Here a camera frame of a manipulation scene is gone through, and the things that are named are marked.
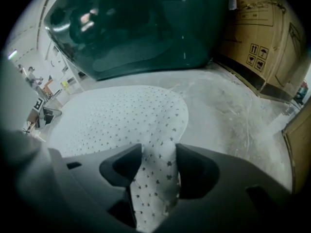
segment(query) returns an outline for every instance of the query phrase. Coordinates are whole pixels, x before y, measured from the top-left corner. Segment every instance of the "cardboard box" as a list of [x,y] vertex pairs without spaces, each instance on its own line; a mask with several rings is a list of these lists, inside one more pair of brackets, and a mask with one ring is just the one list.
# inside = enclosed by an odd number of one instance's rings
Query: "cardboard box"
[[283,130],[288,147],[292,174],[293,193],[298,193],[307,181],[311,167],[311,99]]
[[290,101],[309,69],[305,38],[286,0],[237,0],[214,60],[258,96]]

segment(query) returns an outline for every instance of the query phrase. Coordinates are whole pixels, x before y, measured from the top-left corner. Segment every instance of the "polka dot fabric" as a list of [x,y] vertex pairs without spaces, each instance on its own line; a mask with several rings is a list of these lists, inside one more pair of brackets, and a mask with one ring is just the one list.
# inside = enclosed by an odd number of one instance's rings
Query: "polka dot fabric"
[[137,230],[153,231],[179,192],[175,144],[188,123],[176,93],[153,86],[84,92],[63,107],[48,145],[63,157],[142,144],[141,167],[131,184]]

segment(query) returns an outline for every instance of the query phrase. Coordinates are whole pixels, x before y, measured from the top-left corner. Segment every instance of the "green plastic container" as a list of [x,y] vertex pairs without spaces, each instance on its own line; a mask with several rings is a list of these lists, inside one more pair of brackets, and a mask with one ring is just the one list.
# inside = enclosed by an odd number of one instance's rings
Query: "green plastic container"
[[229,0],[57,0],[44,24],[54,44],[96,80],[208,62]]

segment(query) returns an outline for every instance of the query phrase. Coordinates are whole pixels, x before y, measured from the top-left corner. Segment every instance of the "gray floor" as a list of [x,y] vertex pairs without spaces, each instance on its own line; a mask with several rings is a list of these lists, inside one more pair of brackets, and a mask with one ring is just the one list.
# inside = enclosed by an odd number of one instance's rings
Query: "gray floor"
[[143,73],[101,82],[87,78],[81,85],[84,90],[125,85],[172,90],[183,97],[189,111],[181,143],[246,159],[291,190],[290,159],[281,130],[297,111],[288,104],[258,98],[215,63],[204,69]]

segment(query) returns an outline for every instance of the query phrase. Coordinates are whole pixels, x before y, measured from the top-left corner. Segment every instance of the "fragile symbol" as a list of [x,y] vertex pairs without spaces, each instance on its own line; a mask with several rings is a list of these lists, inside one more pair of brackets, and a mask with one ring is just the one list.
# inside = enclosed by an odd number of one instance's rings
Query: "fragile symbol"
[[264,47],[260,47],[258,56],[262,59],[267,59],[269,50]]
[[264,64],[265,62],[263,60],[257,59],[255,68],[261,72],[263,70]]
[[257,55],[258,48],[259,48],[258,45],[256,45],[256,44],[251,44],[251,49],[249,50],[249,52],[252,53],[252,54],[254,54],[254,55]]
[[253,66],[254,62],[255,62],[255,57],[249,54],[246,63]]

